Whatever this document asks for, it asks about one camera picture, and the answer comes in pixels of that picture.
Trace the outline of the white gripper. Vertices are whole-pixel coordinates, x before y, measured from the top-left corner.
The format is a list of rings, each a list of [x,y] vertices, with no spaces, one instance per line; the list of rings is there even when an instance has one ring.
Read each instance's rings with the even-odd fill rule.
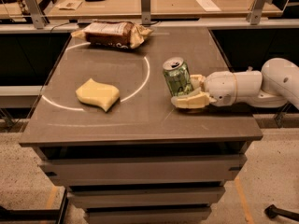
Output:
[[[172,97],[171,103],[176,108],[197,109],[210,104],[229,106],[235,102],[236,78],[231,72],[214,72],[207,78],[202,75],[190,75],[190,82],[194,90],[200,91]]]

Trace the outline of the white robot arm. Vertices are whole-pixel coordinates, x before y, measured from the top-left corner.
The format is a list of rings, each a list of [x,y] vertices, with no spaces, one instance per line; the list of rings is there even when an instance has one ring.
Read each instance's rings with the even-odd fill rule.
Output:
[[[275,108],[291,103],[299,109],[299,67],[282,58],[268,60],[261,71],[221,71],[208,77],[191,75],[191,83],[194,91],[171,98],[176,108],[198,109],[238,103]]]

